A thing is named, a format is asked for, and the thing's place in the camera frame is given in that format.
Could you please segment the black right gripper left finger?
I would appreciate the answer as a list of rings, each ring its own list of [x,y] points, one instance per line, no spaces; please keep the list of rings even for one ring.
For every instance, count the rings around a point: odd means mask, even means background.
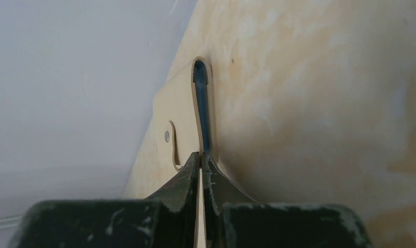
[[[151,247],[195,247],[200,162],[199,152],[191,153],[174,177],[146,197],[159,203]]]

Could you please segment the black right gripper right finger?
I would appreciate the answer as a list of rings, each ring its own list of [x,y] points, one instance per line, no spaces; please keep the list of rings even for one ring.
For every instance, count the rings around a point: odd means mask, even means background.
[[[254,247],[251,233],[226,228],[222,229],[224,205],[254,205],[257,202],[237,188],[234,183],[219,169],[216,161],[207,152],[201,157],[203,199],[207,247]]]

